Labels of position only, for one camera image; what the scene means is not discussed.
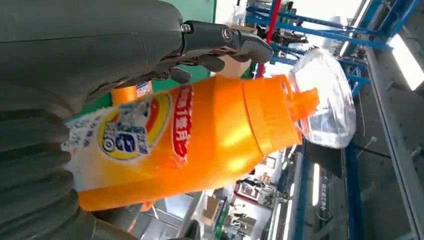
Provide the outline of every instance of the orange plastic bottle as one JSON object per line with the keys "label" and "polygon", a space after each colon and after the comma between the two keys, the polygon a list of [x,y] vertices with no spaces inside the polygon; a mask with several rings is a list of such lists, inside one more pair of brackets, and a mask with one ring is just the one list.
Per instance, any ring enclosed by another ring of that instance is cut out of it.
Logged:
{"label": "orange plastic bottle", "polygon": [[152,83],[146,82],[136,86],[128,86],[112,90],[112,103],[114,106],[125,104],[141,98],[152,90]]}
{"label": "orange plastic bottle", "polygon": [[[295,122],[313,113],[318,92],[288,86],[283,75],[217,75],[98,113],[88,146],[68,167],[81,206],[96,211],[220,188],[265,156],[301,144]],[[132,123],[137,128],[126,127],[130,111],[144,115]]]}

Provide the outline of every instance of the brand logo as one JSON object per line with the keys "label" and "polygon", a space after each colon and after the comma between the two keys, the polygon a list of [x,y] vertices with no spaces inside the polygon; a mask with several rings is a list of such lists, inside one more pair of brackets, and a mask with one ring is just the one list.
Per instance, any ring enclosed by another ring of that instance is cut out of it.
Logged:
{"label": "brand logo", "polygon": [[167,94],[120,105],[99,128],[103,152],[119,161],[148,155],[167,123],[170,105]]}
{"label": "brand logo", "polygon": [[187,161],[189,138],[192,132],[193,87],[181,87],[175,101],[172,122],[172,144],[174,152]]}

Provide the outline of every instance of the cardboard box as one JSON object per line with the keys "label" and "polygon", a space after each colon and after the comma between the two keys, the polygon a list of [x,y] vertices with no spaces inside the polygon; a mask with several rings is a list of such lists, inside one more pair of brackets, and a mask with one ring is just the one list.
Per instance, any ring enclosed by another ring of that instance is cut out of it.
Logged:
{"label": "cardboard box", "polygon": [[239,78],[241,77],[246,70],[251,65],[251,60],[247,62],[238,62],[232,59],[230,56],[225,55],[220,57],[225,62],[225,67],[222,71],[217,72],[227,78]]}
{"label": "cardboard box", "polygon": [[242,26],[242,25],[231,25],[232,29],[237,29],[237,30],[241,30],[241,31],[246,31],[246,32],[250,32],[253,34],[257,34],[258,30],[256,28],[250,27],[250,26]]}
{"label": "cardboard box", "polygon": [[214,197],[207,197],[206,209],[203,210],[203,223],[208,226],[214,225],[214,219],[217,216],[220,201]]}

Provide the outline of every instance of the transparent plastic container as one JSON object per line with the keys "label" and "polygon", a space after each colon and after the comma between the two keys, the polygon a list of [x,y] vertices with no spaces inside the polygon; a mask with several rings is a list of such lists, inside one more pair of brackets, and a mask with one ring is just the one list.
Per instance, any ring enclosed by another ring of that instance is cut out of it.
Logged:
{"label": "transparent plastic container", "polygon": [[297,61],[288,80],[295,92],[317,88],[315,113],[297,127],[311,143],[345,148],[356,131],[356,110],[346,75],[337,59],[324,49],[314,49]]}

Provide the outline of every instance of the orange bottle cap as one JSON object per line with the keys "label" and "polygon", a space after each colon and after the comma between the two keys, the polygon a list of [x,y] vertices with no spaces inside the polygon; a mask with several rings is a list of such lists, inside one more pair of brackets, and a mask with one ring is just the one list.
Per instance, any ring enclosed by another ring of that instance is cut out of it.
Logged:
{"label": "orange bottle cap", "polygon": [[286,76],[260,78],[243,85],[250,124],[264,156],[302,143],[296,121],[319,104],[317,89],[293,92]]}
{"label": "orange bottle cap", "polygon": [[112,103],[114,106],[126,104],[135,100],[137,100],[136,86],[129,86],[112,90]]}

